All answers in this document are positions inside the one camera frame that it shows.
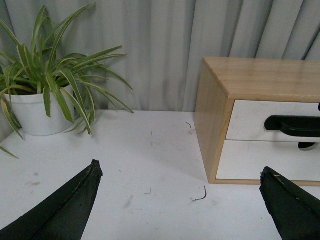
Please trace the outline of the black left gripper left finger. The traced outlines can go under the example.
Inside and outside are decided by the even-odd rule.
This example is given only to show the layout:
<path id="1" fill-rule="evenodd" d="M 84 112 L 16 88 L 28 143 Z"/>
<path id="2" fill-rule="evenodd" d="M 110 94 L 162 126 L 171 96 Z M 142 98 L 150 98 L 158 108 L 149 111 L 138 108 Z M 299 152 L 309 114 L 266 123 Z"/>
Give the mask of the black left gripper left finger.
<path id="1" fill-rule="evenodd" d="M 0 231 L 2 240 L 80 240 L 103 171 L 98 160 Z"/>

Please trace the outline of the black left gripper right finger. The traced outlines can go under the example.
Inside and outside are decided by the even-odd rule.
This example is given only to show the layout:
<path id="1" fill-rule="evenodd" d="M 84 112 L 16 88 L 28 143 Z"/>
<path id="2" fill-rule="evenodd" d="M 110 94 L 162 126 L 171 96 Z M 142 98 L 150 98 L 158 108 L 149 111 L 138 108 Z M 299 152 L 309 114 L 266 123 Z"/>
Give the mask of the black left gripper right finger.
<path id="1" fill-rule="evenodd" d="M 266 166 L 260 175 L 262 198 L 283 240 L 320 238 L 320 200 Z"/>

